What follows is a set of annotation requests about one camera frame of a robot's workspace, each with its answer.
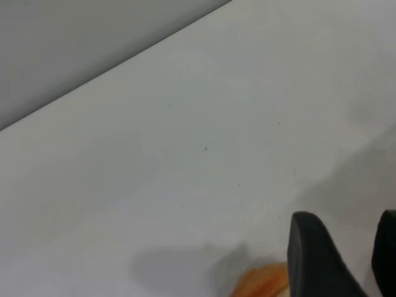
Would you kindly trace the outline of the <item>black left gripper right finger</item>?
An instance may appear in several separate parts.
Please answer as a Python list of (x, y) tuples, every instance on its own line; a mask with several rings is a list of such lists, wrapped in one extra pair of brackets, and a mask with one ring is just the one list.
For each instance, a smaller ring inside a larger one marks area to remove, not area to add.
[(382, 296), (395, 297), (395, 210), (385, 210), (377, 225), (371, 267)]

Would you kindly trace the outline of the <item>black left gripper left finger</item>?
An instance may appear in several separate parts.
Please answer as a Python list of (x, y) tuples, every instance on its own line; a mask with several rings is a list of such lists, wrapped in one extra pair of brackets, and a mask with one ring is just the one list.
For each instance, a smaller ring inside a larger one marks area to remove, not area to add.
[(313, 213), (292, 214), (287, 262), (292, 297), (366, 296)]

